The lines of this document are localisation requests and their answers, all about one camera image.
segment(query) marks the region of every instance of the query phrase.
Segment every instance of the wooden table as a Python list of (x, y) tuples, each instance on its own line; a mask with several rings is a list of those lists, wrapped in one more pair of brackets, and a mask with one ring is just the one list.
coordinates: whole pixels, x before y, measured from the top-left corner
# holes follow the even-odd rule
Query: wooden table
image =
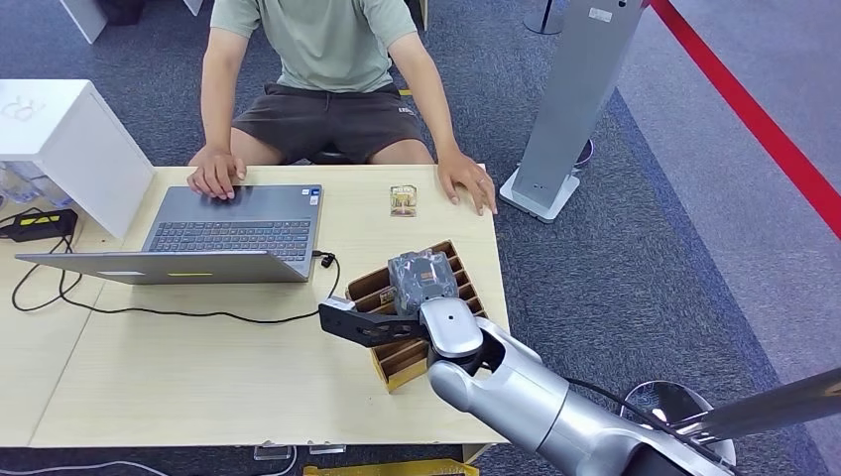
[[(44, 202), (33, 205), (43, 210), (50, 209)], [(19, 213), (28, 206), (9, 203), (0, 209), (0, 217)], [(119, 246), (118, 241), (92, 220), (82, 218), (76, 229), (80, 231), (74, 246), (78, 251)], [(57, 242), (58, 239), (28, 243), (0, 240), (0, 446), (30, 444), (87, 321), (87, 310), (61, 302), (30, 313), (12, 307), (12, 290), (32, 266), (15, 260), (14, 255), (46, 253)], [(38, 269), (21, 287), (18, 304), (31, 307), (55, 297), (59, 276), (57, 270)], [(83, 280), (70, 296), (92, 302), (99, 296), (101, 288), (99, 280)]]
[[(158, 169), (124, 250), (141, 248), (167, 187), (184, 184), (188, 172)], [(438, 188), (432, 166), (255, 167), (247, 178), (250, 184), (314, 182), (324, 188), (316, 246), (340, 260), (340, 290), (391, 257), (450, 239), (488, 315), (508, 328), (492, 216), (477, 216), (466, 195), (461, 206), (453, 206)], [(418, 188), (418, 216), (391, 217), (389, 188), (407, 183)], [(96, 305), (228, 310), (276, 319), (315, 309), (334, 278), (335, 268), (316, 266), (304, 285), (106, 283)], [(317, 317), (259, 325), (133, 312), (90, 316), (32, 445), (267, 440), (296, 445), (504, 441), (441, 401), (426, 378), (389, 395), (368, 350), (324, 333)]]

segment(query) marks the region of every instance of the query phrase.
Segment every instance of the white box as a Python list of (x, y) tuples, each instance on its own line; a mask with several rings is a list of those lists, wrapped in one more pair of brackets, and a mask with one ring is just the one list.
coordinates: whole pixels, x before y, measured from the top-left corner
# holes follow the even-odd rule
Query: white box
[(0, 79), (0, 161), (35, 163), (118, 238), (155, 174), (85, 79)]

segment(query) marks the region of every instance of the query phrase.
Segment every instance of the red floor stripe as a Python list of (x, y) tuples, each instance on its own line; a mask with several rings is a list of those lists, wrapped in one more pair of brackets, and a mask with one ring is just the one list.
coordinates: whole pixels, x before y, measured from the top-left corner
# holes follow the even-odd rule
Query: red floor stripe
[(841, 195), (668, 0), (652, 6), (683, 48), (823, 221), (841, 239)]

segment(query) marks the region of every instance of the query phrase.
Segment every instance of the black device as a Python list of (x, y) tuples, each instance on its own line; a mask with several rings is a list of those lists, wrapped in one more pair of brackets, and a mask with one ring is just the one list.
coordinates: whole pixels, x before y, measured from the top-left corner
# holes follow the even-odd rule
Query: black device
[(58, 238), (73, 234), (78, 215), (66, 208), (42, 213), (28, 213), (15, 217), (14, 223), (0, 228), (0, 235), (17, 243)]

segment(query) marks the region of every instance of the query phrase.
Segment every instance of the white base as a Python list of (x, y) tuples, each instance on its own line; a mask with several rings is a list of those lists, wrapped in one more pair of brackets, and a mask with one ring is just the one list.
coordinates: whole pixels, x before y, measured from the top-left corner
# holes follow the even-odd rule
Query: white base
[(500, 188), (500, 197), (504, 201), (520, 208), (525, 213), (528, 213), (543, 223), (551, 223), (555, 218), (557, 218), (557, 214), (560, 213), (560, 209), (563, 208), (563, 206), (569, 201), (572, 193), (581, 183), (581, 180), (572, 174), (566, 176), (566, 179), (560, 186), (557, 196), (554, 198), (554, 202), (549, 208), (546, 208), (534, 200), (513, 190), (514, 180), (517, 178), (517, 172), (519, 171), (520, 168), (517, 168), (514, 173), (505, 180), (505, 183)]
[(201, 2), (202, 0), (184, 0), (186, 8), (189, 9), (189, 13), (191, 13), (193, 17), (198, 16), (198, 11), (201, 10)]
[(93, 45), (108, 23), (96, 0), (61, 0), (61, 4), (87, 42)]

